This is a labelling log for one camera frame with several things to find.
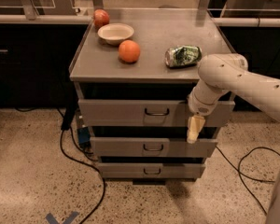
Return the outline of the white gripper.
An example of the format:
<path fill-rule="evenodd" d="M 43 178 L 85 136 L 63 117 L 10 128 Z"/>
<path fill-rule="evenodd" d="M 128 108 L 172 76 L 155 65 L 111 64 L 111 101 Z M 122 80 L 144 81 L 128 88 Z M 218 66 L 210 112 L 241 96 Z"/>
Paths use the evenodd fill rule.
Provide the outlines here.
<path fill-rule="evenodd" d="M 188 119 L 187 142 L 194 144 L 205 124 L 203 116 L 209 116 L 217 106 L 218 99 L 222 96 L 221 89 L 209 87 L 194 88 L 188 97 L 189 111 L 195 114 Z"/>

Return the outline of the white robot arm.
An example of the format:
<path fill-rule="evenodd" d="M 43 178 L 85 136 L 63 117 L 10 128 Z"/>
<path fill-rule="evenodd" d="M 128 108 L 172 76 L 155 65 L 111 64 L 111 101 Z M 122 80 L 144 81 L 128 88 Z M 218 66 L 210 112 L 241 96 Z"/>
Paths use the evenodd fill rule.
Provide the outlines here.
<path fill-rule="evenodd" d="M 198 64 L 200 80 L 188 97 L 189 111 L 187 141 L 194 143 L 218 99 L 231 91 L 271 118 L 280 122 L 280 79 L 252 73 L 244 56 L 211 54 Z M 280 224 L 280 171 L 265 224 Z"/>

